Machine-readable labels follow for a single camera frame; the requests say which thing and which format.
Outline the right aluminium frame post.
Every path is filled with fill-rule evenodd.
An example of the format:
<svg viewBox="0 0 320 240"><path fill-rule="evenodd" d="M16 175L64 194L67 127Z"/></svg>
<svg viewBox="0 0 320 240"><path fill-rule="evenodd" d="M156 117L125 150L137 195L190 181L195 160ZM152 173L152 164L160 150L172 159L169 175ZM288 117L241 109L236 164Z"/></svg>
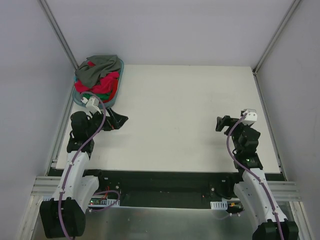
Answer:
<svg viewBox="0 0 320 240"><path fill-rule="evenodd" d="M263 63L267 59L268 55L270 54L272 48L276 44L277 40L281 36L283 30L287 26L289 20L292 18L293 14L295 13L296 9L298 8L299 4L302 0L293 0L290 4L288 10L286 11L285 15L283 16L282 20L280 21L278 27L276 28L274 34L272 35L270 41L268 42L265 50L263 51L261 57L259 58L257 64L252 69L253 75L256 76L259 70L261 69Z"/></svg>

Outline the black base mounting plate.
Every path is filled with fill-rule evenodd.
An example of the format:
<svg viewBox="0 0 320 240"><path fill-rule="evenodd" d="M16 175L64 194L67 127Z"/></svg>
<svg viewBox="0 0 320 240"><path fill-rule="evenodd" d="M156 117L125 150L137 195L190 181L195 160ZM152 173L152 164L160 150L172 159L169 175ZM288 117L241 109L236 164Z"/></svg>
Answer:
<svg viewBox="0 0 320 240"><path fill-rule="evenodd" d="M163 172L88 169L99 180L98 191L122 207L209 209L210 203L235 197L243 181L238 172Z"/></svg>

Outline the red t-shirt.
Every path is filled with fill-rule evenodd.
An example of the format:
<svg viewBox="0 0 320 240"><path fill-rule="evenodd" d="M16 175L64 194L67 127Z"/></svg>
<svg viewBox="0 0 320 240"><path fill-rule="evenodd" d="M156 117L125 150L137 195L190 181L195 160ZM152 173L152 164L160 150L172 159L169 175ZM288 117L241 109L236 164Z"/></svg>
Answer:
<svg viewBox="0 0 320 240"><path fill-rule="evenodd" d="M108 101L110 102L111 100L113 100L113 98L115 97L117 91L118 91L118 85L119 85L119 81L118 80L115 80L113 82L113 86L112 86L112 91L110 92L110 95L109 95L109 99Z"/></svg>

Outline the blue plastic basket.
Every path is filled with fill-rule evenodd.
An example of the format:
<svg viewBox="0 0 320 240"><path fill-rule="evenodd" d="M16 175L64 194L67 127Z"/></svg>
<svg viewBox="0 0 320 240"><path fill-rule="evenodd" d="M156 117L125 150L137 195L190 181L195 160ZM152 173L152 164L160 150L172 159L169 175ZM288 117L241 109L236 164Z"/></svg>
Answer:
<svg viewBox="0 0 320 240"><path fill-rule="evenodd" d="M117 79L118 80L117 93L115 94L115 97L113 98L113 100L111 100L107 103L103 103L106 108L111 108L116 103L116 99L117 99L117 96L119 93L119 89L120 89L120 85L121 85L121 81L122 81L122 76L123 76L123 72L124 72L124 68L125 68L124 62L121 59L119 59L119 61L120 61L121 68L120 68L120 72L119 72L119 78ZM80 96L80 93L74 89L72 91L72 100L74 101L75 104L77 104L81 107L84 107L85 104L82 103L81 99L82 98Z"/></svg>

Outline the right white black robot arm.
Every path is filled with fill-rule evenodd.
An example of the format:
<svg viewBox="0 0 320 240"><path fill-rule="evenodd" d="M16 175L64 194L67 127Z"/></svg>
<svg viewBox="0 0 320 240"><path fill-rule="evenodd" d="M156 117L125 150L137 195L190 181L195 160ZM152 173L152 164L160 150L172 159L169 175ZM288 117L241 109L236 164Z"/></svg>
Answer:
<svg viewBox="0 0 320 240"><path fill-rule="evenodd" d="M238 170L241 180L225 184L230 197L238 197L248 213L254 240L296 240L299 228L288 220L270 190L262 163L257 154L260 132L253 129L258 115L244 110L240 118L229 115L217 117L215 130L224 134L227 151Z"/></svg>

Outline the grey t-shirt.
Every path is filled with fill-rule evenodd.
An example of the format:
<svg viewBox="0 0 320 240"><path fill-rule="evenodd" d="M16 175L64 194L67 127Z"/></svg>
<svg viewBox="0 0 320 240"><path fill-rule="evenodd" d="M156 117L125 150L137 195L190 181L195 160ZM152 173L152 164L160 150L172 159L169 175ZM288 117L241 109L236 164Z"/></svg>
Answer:
<svg viewBox="0 0 320 240"><path fill-rule="evenodd" d="M75 71L75 76L84 86L92 88L101 78L109 73L119 72L121 68L122 63L117 55L93 55L82 62Z"/></svg>

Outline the green t-shirt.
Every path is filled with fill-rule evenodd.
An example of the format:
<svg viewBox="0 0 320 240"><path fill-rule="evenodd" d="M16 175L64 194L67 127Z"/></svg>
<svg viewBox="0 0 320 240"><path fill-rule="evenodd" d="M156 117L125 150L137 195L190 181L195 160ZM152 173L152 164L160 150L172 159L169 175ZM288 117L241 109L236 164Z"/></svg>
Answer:
<svg viewBox="0 0 320 240"><path fill-rule="evenodd" d="M103 103L108 103L108 99L110 97L110 94L111 92L108 92L108 93L99 93L99 94L96 94L101 100Z"/></svg>

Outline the aluminium frame post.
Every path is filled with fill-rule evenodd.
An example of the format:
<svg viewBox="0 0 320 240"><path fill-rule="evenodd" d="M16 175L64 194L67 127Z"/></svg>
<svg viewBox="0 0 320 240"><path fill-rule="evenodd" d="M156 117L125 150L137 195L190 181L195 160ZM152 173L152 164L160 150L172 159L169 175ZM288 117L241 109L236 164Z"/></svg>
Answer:
<svg viewBox="0 0 320 240"><path fill-rule="evenodd" d="M270 54L272 48L276 44L277 40L281 36L283 30L287 26L289 20L292 18L293 14L295 13L296 9L298 8L299 4L302 0L293 0L290 4L288 10L286 11L285 15L283 16L282 20L280 21L278 27L276 28L274 34L272 35L270 41L268 42L265 50L263 51L261 57L259 58L257 64L252 69L253 75L256 76L259 70L261 69L263 63L267 59L268 55Z"/></svg>
<svg viewBox="0 0 320 240"><path fill-rule="evenodd" d="M41 6L45 16L47 17L47 20L52 27L58 41L60 42L69 62L71 63L72 67L76 70L78 68L77 60L49 6L49 3L47 0L38 0L39 5Z"/></svg>

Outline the pink t-shirt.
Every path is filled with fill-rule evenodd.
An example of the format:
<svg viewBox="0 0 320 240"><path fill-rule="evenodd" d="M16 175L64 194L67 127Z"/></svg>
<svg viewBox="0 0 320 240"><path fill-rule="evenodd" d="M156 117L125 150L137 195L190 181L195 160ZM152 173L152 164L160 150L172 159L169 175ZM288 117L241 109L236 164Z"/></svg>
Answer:
<svg viewBox="0 0 320 240"><path fill-rule="evenodd" d="M99 80L99 83L92 87L87 87L83 85L83 83L78 80L74 86L77 92L92 92L94 94L107 94L111 93L117 90L118 88L118 78L120 77L120 74L115 71L109 73L107 76L101 78Z"/></svg>

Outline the aluminium front rail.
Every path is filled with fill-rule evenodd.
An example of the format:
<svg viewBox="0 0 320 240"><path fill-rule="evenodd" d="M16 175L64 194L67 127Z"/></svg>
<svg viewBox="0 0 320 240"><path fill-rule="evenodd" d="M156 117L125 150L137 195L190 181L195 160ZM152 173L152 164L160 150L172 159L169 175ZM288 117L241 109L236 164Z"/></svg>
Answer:
<svg viewBox="0 0 320 240"><path fill-rule="evenodd" d="M37 176L34 182L32 196L52 196L61 180L60 176ZM268 181L276 201L301 202L302 197L298 186L293 181Z"/></svg>

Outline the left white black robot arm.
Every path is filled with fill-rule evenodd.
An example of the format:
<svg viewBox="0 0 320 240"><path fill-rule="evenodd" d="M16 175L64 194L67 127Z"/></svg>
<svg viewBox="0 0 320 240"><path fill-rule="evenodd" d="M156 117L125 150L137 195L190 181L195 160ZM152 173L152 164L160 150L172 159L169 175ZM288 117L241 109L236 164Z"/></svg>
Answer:
<svg viewBox="0 0 320 240"><path fill-rule="evenodd" d="M94 149L93 137L100 131L119 130L128 119L110 108L90 114L76 111L70 116L65 168L51 199L43 201L39 208L48 239L66 237L73 240L83 235L90 200L106 188L100 173L84 174Z"/></svg>

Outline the left aluminium frame post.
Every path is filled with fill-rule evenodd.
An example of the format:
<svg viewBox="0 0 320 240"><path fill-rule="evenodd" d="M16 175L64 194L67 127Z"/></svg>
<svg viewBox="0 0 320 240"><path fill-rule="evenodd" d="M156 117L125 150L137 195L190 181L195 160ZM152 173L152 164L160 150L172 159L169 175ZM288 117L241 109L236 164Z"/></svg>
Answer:
<svg viewBox="0 0 320 240"><path fill-rule="evenodd" d="M78 68L77 60L49 6L49 3L47 0L38 0L39 5L41 6L45 16L47 17L47 20L52 27L58 41L60 42L69 62L71 63L72 67L76 70Z"/></svg>

